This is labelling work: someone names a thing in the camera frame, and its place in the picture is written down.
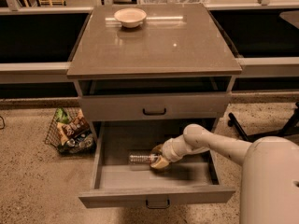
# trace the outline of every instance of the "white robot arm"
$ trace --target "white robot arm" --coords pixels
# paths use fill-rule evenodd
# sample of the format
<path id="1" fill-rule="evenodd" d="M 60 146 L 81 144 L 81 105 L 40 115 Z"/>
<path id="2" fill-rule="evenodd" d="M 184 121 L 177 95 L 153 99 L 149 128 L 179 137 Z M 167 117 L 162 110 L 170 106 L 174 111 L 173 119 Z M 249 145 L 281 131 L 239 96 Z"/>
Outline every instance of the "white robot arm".
<path id="1" fill-rule="evenodd" d="M 243 167 L 240 224 L 299 223 L 299 146 L 287 139 L 250 143 L 192 124 L 159 147 L 162 156 L 151 167 L 160 169 L 208 148 Z"/>

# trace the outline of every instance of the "green snack bag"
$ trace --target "green snack bag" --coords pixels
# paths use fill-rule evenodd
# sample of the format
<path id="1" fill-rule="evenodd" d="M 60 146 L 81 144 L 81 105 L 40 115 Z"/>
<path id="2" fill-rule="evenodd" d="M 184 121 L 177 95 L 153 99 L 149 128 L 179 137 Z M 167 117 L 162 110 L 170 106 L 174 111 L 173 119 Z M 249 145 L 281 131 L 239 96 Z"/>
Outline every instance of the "green snack bag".
<path id="1" fill-rule="evenodd" d="M 70 122 L 70 117 L 63 108 L 57 108 L 55 113 L 55 120 L 56 122 L 67 124 Z"/>

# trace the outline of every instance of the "brown countertop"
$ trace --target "brown countertop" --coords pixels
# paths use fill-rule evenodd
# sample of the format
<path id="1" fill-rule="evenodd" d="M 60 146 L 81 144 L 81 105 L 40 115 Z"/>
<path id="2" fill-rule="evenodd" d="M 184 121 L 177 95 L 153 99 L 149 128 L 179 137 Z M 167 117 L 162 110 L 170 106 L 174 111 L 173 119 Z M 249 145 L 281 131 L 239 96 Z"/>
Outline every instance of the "brown countertop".
<path id="1" fill-rule="evenodd" d="M 121 27 L 114 13 L 146 11 L 138 27 Z M 241 73 L 202 4 L 96 7 L 68 70 L 73 79 L 220 76 Z"/>

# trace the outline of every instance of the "white bowl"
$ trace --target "white bowl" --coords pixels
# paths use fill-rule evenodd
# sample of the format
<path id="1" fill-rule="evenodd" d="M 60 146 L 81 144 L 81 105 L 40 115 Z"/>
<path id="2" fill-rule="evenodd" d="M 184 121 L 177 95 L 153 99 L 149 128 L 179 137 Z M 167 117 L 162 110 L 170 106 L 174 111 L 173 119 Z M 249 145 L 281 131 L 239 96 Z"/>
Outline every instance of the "white bowl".
<path id="1" fill-rule="evenodd" d="M 122 26 L 127 28 L 138 26 L 146 17 L 147 13 L 138 8 L 126 8 L 114 14 L 114 18 L 120 21 Z"/>

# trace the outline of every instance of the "closed drawer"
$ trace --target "closed drawer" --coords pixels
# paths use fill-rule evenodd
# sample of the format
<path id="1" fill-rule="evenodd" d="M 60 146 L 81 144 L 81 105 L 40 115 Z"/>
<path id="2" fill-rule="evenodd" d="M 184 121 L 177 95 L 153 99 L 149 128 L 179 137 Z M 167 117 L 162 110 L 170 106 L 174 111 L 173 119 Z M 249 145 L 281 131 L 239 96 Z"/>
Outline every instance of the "closed drawer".
<path id="1" fill-rule="evenodd" d="M 172 204 L 225 203 L 234 189 L 221 184 L 211 153 L 186 156 L 162 171 L 132 169 L 133 150 L 153 147 L 182 133 L 190 123 L 211 129 L 209 119 L 170 119 L 102 123 L 94 160 L 92 188 L 79 198 L 88 208 Z"/>
<path id="2" fill-rule="evenodd" d="M 216 118 L 225 112 L 229 93 L 124 95 L 79 99 L 84 116 L 93 120 Z"/>

